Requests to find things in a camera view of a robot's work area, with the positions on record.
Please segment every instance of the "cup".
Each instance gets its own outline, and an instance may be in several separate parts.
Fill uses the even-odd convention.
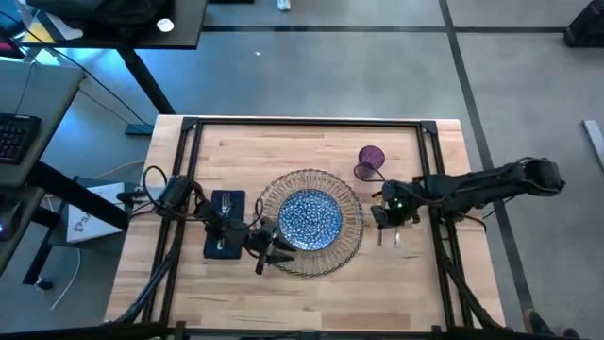
[[[377,146],[368,145],[359,151],[359,163],[355,168],[355,174],[362,179],[369,179],[378,170],[384,162],[386,156],[384,152]]]

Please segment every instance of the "floor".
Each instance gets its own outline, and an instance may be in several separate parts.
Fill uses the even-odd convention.
[[[256,2],[210,5],[210,27],[195,51],[140,51],[177,112],[456,118],[475,170],[549,157],[567,181],[562,194],[521,196],[506,206],[529,296],[522,286],[521,298],[516,294],[512,268],[518,263],[510,265],[499,227],[508,225],[505,216],[487,220],[506,321],[522,330],[521,306],[532,302],[552,326],[604,338],[604,267],[598,261],[604,258],[598,226],[604,173],[580,126],[584,119],[604,124],[604,50],[571,50],[561,33],[551,33],[588,1],[293,0],[288,13],[274,0]],[[319,27],[275,32],[270,26]],[[154,107],[115,52],[68,53],[153,122]],[[135,122],[89,79],[82,89]],[[43,159],[83,177],[144,159],[148,139],[127,138],[124,127],[79,94]],[[140,173],[135,167],[113,178],[137,181]],[[0,290],[11,292],[0,304],[0,332],[102,321],[118,259],[84,251],[72,289],[49,312],[73,275],[77,254],[53,250],[43,274],[54,290],[44,295],[24,287],[18,284],[23,267],[41,238],[42,228],[32,226],[0,278]]]

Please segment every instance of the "navy napkin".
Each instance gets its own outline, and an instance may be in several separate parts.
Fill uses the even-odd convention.
[[[230,203],[232,205],[228,216],[243,221],[245,217],[245,191],[241,190],[214,190],[211,193],[211,206],[222,215],[223,195],[230,194]],[[204,244],[204,258],[206,259],[241,259],[242,248],[240,246],[230,245],[225,242],[222,249],[218,249],[218,239],[207,234]]]

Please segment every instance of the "desk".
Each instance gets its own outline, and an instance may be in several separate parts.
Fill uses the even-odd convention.
[[[116,49],[130,73],[158,109],[159,114],[176,114],[143,60],[136,54],[135,49],[196,49],[207,4],[207,0],[174,0],[174,12],[170,19],[175,24],[175,28],[171,32],[163,33],[154,27],[134,45],[126,45],[116,37],[91,32],[84,32],[83,38],[71,41],[45,41],[45,45],[51,47]],[[56,36],[52,32],[52,28],[44,28],[39,22],[32,24],[30,29],[34,34],[42,30],[47,31],[51,37]],[[24,36],[21,43],[25,46],[41,45],[38,40],[29,34]],[[140,135],[141,131],[148,131],[147,134],[150,135],[149,127],[145,125],[128,126],[126,134]]]
[[[146,166],[172,169],[182,120],[158,118]],[[438,120],[437,127],[446,173],[468,172],[460,122]],[[185,149],[183,174],[192,137]],[[202,225],[187,223],[170,323],[186,321],[188,329],[401,332],[423,332],[432,325],[444,325],[427,212],[420,210],[420,224],[401,230],[401,248],[392,247],[391,230],[384,233],[384,246],[377,246],[378,231],[369,206],[379,183],[360,182],[352,174],[357,153],[365,145],[384,150],[386,163],[380,170],[387,178],[409,180],[421,174],[412,131],[392,127],[204,125],[194,179],[202,184],[206,196],[216,189],[246,190],[245,213],[250,220],[255,198],[278,176],[301,168],[322,169],[355,190],[368,227],[361,249],[350,263],[328,276],[300,279],[273,267],[256,276],[255,260],[247,254],[237,261],[206,260]],[[149,175],[150,185],[161,185],[159,176]],[[159,223],[159,217],[152,214],[130,223],[106,319],[121,315],[146,284]],[[468,220],[459,223],[457,231],[468,285],[492,317],[503,324],[485,232]],[[152,320],[159,319],[164,287],[158,290]],[[451,291],[456,300],[454,288]],[[460,324],[459,303],[454,305]]]
[[[31,220],[49,228],[59,221],[59,215],[38,208],[46,192],[118,228],[127,227],[127,213],[39,161],[76,96],[84,73],[71,67],[0,61],[0,75],[0,112],[41,118],[38,134],[21,163],[0,164],[0,195],[16,196],[25,203],[14,236],[9,241],[0,242],[1,274]],[[19,106],[24,92],[24,100]],[[33,284],[39,272],[33,270],[25,282]]]

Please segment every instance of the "plate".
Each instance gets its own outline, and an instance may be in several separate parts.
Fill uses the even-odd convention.
[[[335,241],[342,228],[342,211],[324,191],[300,190],[285,199],[279,209],[279,227],[290,245],[319,250]]]
[[[328,172],[302,169],[269,184],[260,199],[262,216],[279,223],[279,237],[293,248],[293,261],[274,266],[305,278],[327,275],[359,251],[365,229],[354,191]]]

